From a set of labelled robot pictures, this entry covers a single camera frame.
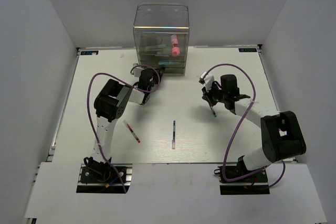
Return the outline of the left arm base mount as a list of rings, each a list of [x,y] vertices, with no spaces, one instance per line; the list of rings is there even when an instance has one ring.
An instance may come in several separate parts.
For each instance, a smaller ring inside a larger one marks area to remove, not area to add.
[[[76,193],[83,194],[125,194],[128,192],[132,180],[132,164],[116,164],[124,187],[118,175],[112,169],[105,175],[99,175],[84,164],[81,164]]]

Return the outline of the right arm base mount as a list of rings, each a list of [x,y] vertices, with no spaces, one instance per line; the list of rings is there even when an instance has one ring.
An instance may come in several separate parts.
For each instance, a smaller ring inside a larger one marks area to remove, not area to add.
[[[269,195],[268,177],[265,171],[256,173],[248,178],[229,182],[222,175],[223,167],[214,170],[214,175],[219,177],[221,195]]]

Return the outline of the right corner label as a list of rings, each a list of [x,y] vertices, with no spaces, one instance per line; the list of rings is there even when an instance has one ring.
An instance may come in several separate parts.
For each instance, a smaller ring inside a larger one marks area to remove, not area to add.
[[[256,48],[239,48],[239,52],[257,52]]]

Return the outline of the clear drawer organizer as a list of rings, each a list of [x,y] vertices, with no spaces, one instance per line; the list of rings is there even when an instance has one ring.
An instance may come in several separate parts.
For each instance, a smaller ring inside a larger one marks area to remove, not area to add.
[[[180,55],[172,56],[171,36],[177,35]],[[160,68],[159,61],[169,61],[167,74],[185,74],[190,20],[188,6],[171,3],[142,3],[137,6],[133,37],[140,65]],[[145,46],[165,44],[162,51],[144,51]]]

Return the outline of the green pen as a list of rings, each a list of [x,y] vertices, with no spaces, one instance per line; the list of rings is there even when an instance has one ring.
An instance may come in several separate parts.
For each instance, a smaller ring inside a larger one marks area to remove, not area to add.
[[[216,112],[215,112],[215,110],[213,108],[213,105],[212,105],[212,103],[211,103],[211,101],[209,99],[208,99],[208,104],[209,104],[209,107],[210,107],[210,110],[211,110],[213,116],[216,118],[217,114],[216,114]]]

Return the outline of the corner label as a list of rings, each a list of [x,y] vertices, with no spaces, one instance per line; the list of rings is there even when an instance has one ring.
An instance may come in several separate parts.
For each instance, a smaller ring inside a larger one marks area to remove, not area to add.
[[[98,55],[98,53],[99,53],[98,50],[88,50],[88,51],[81,51],[80,55],[92,56],[92,55]]]
[[[239,52],[257,52],[256,48],[239,48]]]

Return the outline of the blue highlighter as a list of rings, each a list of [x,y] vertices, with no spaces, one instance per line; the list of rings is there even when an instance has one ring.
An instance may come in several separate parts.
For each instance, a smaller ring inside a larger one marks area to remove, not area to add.
[[[170,65],[170,62],[169,61],[159,61],[157,64],[161,67],[167,67]]]

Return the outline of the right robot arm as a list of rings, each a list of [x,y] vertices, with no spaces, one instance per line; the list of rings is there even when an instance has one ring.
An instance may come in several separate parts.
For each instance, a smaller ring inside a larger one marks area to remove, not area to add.
[[[261,130],[261,147],[241,156],[232,172],[226,164],[222,165],[219,168],[222,181],[247,182],[273,163],[306,153],[306,143],[292,111],[264,109],[250,96],[240,93],[233,74],[223,75],[217,82],[212,74],[204,72],[200,83],[203,85],[202,98],[210,107],[222,103],[232,114],[240,116],[241,120],[247,119]]]

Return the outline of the purple pen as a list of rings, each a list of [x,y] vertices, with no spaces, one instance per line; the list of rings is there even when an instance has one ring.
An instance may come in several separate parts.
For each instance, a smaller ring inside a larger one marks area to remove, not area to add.
[[[175,138],[176,138],[176,121],[173,121],[173,134],[172,134],[172,149],[175,150]]]

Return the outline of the red pen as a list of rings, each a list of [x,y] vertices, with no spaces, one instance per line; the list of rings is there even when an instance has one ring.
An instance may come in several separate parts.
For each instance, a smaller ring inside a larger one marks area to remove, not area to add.
[[[134,130],[132,129],[132,127],[129,125],[129,123],[126,120],[123,120],[124,125],[127,127],[127,129],[131,132],[132,136],[135,138],[135,140],[138,143],[141,143],[140,139],[138,138],[138,136],[135,134]]]

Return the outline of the green highlighter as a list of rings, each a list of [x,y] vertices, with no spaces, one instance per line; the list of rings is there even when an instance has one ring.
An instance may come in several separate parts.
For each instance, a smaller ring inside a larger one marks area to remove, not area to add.
[[[163,49],[166,48],[165,44],[159,44],[155,46],[145,46],[144,51],[162,51]]]

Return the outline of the pink capped marker bottle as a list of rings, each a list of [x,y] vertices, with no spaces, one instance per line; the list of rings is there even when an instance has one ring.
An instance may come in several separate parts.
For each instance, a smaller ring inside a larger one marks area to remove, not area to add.
[[[171,36],[171,44],[172,44],[172,56],[173,57],[179,56],[181,51],[177,35]]]

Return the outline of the left corner label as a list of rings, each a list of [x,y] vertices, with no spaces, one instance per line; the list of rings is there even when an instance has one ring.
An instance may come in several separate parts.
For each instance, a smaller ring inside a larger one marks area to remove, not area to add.
[[[81,51],[80,55],[92,56],[92,55],[98,55],[98,53],[99,53],[98,50],[88,50],[88,51]]]

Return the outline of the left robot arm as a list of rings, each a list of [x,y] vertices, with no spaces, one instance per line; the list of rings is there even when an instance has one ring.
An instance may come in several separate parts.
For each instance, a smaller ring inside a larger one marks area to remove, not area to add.
[[[93,171],[93,176],[101,182],[111,175],[111,143],[116,123],[122,117],[128,103],[145,105],[150,94],[158,89],[161,83],[164,67],[153,68],[146,65],[135,65],[130,73],[139,69],[138,81],[128,84],[108,73],[96,73],[90,80],[87,92],[87,112],[89,122],[95,136],[95,144],[90,157],[84,158],[85,166]],[[93,81],[97,76],[108,76],[110,79],[104,85],[94,100],[97,125],[94,126],[90,112],[90,93]]]

